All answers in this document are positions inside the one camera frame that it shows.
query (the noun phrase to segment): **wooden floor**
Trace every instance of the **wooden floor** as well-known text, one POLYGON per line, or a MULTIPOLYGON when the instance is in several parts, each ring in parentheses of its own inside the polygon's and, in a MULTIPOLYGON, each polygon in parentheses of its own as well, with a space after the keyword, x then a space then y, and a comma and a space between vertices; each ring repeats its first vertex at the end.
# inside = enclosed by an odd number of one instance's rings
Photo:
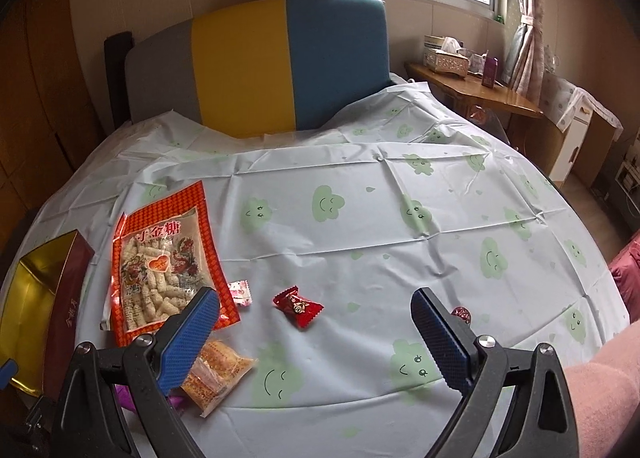
POLYGON ((573 174, 569 174, 561 191, 587 227, 604 259, 609 263, 628 243, 631 231, 615 211, 596 199, 573 174))

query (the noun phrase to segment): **silver bolt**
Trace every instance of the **silver bolt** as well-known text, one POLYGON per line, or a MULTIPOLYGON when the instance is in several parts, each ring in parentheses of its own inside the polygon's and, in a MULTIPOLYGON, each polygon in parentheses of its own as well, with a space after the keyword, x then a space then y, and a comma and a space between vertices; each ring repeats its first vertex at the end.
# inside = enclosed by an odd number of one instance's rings
POLYGON ((149 346, 154 341, 154 337, 150 333, 143 333, 136 337, 138 346, 149 346))
POLYGON ((541 344, 540 353, 542 353, 543 355, 553 355, 554 347, 551 344, 541 344))
POLYGON ((76 352, 80 354, 88 353, 91 349, 91 343, 80 343, 76 346, 76 352))
POLYGON ((478 342, 483 348, 493 348, 495 346, 495 339, 490 335, 479 336, 478 342))

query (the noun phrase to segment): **cabinet handle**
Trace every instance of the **cabinet handle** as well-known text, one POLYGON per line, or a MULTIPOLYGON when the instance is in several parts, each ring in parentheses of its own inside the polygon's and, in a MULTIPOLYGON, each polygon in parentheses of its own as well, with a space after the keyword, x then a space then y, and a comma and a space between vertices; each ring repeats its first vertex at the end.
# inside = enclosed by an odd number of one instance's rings
POLYGON ((580 149, 580 146, 575 147, 574 152, 572 152, 571 158, 569 159, 569 164, 571 164, 575 160, 575 157, 578 155, 579 149, 580 149))

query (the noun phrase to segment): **clear plastic packet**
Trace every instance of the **clear plastic packet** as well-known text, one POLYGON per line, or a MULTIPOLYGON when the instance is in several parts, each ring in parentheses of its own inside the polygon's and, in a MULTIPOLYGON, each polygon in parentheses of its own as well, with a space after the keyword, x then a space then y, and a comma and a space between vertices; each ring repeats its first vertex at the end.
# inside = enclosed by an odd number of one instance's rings
POLYGON ((182 389, 206 417, 231 392, 258 359, 238 355, 222 341, 209 340, 202 347, 182 389))
POLYGON ((202 182, 122 215, 111 269, 111 329, 118 346, 158 330, 202 286, 220 298, 214 328, 240 320, 213 244, 202 182))

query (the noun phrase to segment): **wooden desk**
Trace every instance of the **wooden desk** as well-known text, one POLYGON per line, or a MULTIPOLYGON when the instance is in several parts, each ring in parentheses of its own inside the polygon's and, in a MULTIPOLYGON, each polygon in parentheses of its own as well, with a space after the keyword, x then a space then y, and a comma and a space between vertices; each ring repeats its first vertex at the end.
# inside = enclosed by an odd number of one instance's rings
POLYGON ((494 88, 485 88, 477 77, 467 75, 463 79, 457 75, 436 73, 418 63, 405 63, 404 67, 408 77, 433 84, 453 97, 454 111, 465 118, 472 106, 483 106, 513 114, 507 136, 511 145, 522 153, 531 120, 545 116, 533 102, 513 90, 497 85, 494 88))

